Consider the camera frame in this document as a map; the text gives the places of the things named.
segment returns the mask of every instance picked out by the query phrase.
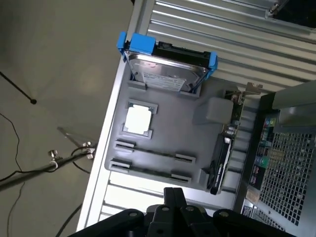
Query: black plastic part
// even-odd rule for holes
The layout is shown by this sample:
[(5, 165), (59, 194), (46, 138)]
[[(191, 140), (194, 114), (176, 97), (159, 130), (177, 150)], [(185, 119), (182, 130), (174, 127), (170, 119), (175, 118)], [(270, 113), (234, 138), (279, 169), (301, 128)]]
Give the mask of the black plastic part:
[(155, 45), (152, 55), (208, 68), (211, 53), (193, 51), (175, 47), (170, 43), (159, 42), (158, 45)]
[(220, 181), (222, 174), (225, 172), (225, 160), (229, 149), (229, 144), (225, 143), (225, 137), (222, 134), (218, 134), (217, 141), (215, 144), (212, 160), (215, 161), (216, 170), (215, 177), (209, 176), (207, 186), (211, 188), (210, 193), (216, 195), (220, 189)]
[(272, 226), (268, 226), (262, 222), (256, 221), (228, 209), (216, 211), (213, 214), (213, 223), (220, 231), (220, 236), (293, 236)]
[(71, 237), (291, 236), (226, 209), (216, 211), (212, 218), (196, 206), (187, 206), (180, 188), (165, 188), (164, 195), (165, 205), (149, 207), (145, 216), (138, 210), (128, 209)]
[(247, 152), (246, 161), (242, 171), (241, 180), (233, 208), (233, 210), (237, 213), (241, 213), (243, 201), (246, 197), (246, 193), (248, 190), (248, 184), (251, 177), (252, 167), (255, 162), (257, 148), (259, 146), (261, 131), (265, 122), (265, 117), (266, 114), (273, 112), (272, 104), (275, 99), (275, 95), (275, 93), (271, 93), (262, 96), (260, 99), (259, 109), (254, 123), (249, 149)]
[(207, 174), (209, 174), (208, 180), (207, 180), (207, 185), (206, 185), (207, 189), (211, 189), (212, 184), (214, 183), (215, 173), (216, 173), (215, 168), (216, 168), (216, 162), (214, 160), (212, 160), (211, 165), (209, 166), (209, 169), (204, 170)]
[(300, 26), (316, 28), (316, 1), (289, 0), (279, 12), (273, 15), (273, 18)]
[(101, 236), (124, 236), (126, 230), (133, 230), (142, 226), (144, 214), (136, 209), (127, 209), (100, 221), (93, 226), (89, 226), (71, 237), (101, 237)]

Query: metal screw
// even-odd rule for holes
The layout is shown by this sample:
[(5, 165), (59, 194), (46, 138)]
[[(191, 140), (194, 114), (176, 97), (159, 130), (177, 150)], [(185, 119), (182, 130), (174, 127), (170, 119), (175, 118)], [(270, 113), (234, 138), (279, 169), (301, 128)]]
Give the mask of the metal screw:
[(219, 213), (219, 215), (222, 216), (222, 217), (228, 217), (229, 216), (229, 214), (227, 212), (225, 212), (225, 211), (222, 211), (221, 213)]
[(85, 143), (83, 143), (82, 146), (84, 146), (84, 147), (90, 147), (90, 146), (91, 146), (91, 142), (85, 142)]
[(186, 210), (187, 210), (187, 211), (193, 211), (193, 210), (194, 210), (194, 208), (193, 208), (193, 207), (191, 207), (191, 206), (188, 206), (188, 207), (186, 208)]
[(270, 14), (273, 14), (275, 12), (275, 10), (279, 7), (278, 2), (275, 2), (275, 4), (271, 7), (271, 9), (269, 10)]
[(48, 152), (48, 155), (52, 158), (55, 158), (58, 155), (58, 153), (56, 150), (51, 150)]

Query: black cable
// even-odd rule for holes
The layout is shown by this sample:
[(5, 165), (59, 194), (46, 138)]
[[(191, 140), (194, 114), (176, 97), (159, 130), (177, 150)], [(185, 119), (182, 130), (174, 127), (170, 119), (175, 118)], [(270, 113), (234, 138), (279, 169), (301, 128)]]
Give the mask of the black cable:
[(18, 135), (18, 133), (16, 132), (15, 126), (14, 126), (14, 124), (12, 123), (12, 121), (11, 121), (10, 119), (8, 119), (6, 116), (4, 116), (3, 114), (0, 113), (0, 115), (1, 115), (2, 117), (4, 117), (7, 121), (9, 121), (9, 123), (12, 125), (13, 130), (14, 130), (14, 132), (15, 132), (15, 135), (16, 135), (16, 137), (17, 137), (17, 139), (18, 139), (18, 143), (17, 143), (17, 145), (16, 145), (15, 163), (18, 165), (20, 171), (22, 171), (22, 169), (21, 169), (21, 167), (20, 167), (20, 165), (19, 165), (19, 162), (18, 162), (18, 160), (17, 160), (17, 158), (18, 158), (18, 153), (19, 153), (19, 145), (20, 145), (20, 138), (19, 138), (19, 135)]
[(76, 164), (76, 162), (73, 162), (73, 164), (74, 164), (75, 167), (77, 167), (79, 170), (83, 171), (84, 173), (90, 174), (89, 171), (87, 171), (87, 170), (81, 168), (79, 165)]
[(20, 170), (15, 170), (12, 174), (6, 176), (5, 178), (3, 179), (0, 179), (0, 182), (4, 181), (4, 180), (7, 180), (8, 178), (11, 178), (13, 175), (15, 175), (16, 173), (19, 173), (19, 174), (26, 174), (26, 173), (33, 173), (33, 172), (45, 172), (45, 173), (52, 173), (52, 172), (55, 172), (57, 169), (55, 170), (52, 170), (52, 171), (44, 171), (44, 170), (30, 170), (30, 171), (20, 171)]
[[(91, 155), (92, 153), (82, 153), (82, 154), (78, 154), (78, 156), (82, 155), (82, 156), (86, 156), (86, 155)], [(53, 173), (55, 172), (57, 169), (54, 170), (41, 170), (41, 169), (35, 169), (35, 170), (29, 170), (29, 171), (20, 171), (20, 170), (15, 170), (12, 174), (9, 174), (8, 176), (0, 179), (0, 182), (7, 180), (8, 178), (12, 177), (13, 175), (15, 175), (16, 173), (20, 173), (20, 174), (26, 174), (26, 173), (34, 173), (34, 172), (43, 172), (43, 173)]]
[[(82, 150), (82, 149), (87, 149), (87, 148), (89, 148), (89, 147), (78, 147), (78, 148), (74, 149), (73, 152), (71, 152), (71, 155), (73, 156), (76, 151), (79, 151), (79, 150)], [(79, 165), (77, 165), (76, 162), (73, 162), (73, 164), (74, 164), (75, 167), (77, 167), (79, 170), (83, 171), (84, 173), (90, 174), (89, 171), (87, 171), (84, 168), (81, 168)]]
[(70, 214), (70, 216), (67, 218), (67, 220), (64, 222), (64, 224), (62, 225), (62, 227), (58, 231), (56, 237), (60, 237), (60, 235), (64, 231), (65, 227), (69, 224), (71, 219), (74, 217), (74, 215), (76, 215), (76, 213), (81, 209), (81, 207), (82, 207), (82, 203)]
[(10, 216), (13, 214), (13, 210), (18, 202), (18, 200), (20, 199), (21, 197), (21, 194), (22, 194), (22, 189), (25, 185), (25, 182), (21, 185), (20, 187), (20, 191), (19, 191), (19, 196), (18, 198), (15, 200), (14, 204), (12, 205), (11, 209), (10, 209), (10, 212), (9, 212), (9, 215), (8, 215), (8, 220), (6, 222), (6, 236), (9, 237), (9, 229), (10, 229)]

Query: hard drive label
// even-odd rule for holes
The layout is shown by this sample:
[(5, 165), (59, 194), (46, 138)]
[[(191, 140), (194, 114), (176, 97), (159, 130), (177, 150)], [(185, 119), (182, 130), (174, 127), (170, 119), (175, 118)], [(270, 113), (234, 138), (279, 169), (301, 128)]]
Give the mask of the hard drive label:
[(184, 79), (179, 78), (169, 78), (161, 75), (155, 75), (150, 73), (143, 72), (144, 83), (148, 87), (154, 87), (164, 90), (180, 91), (183, 84), (185, 83)]

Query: label sticker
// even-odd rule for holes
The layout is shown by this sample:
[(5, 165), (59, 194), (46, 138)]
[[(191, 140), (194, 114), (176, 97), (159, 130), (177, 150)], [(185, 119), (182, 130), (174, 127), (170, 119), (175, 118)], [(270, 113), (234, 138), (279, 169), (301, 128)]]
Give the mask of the label sticker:
[(248, 189), (247, 190), (247, 194), (246, 194), (246, 198), (251, 201), (253, 204), (257, 204), (259, 201), (259, 194), (255, 193), (254, 191)]
[(160, 75), (143, 73), (144, 83), (148, 87), (154, 87), (165, 90), (180, 91), (183, 84), (185, 83), (184, 79), (179, 78), (169, 78)]

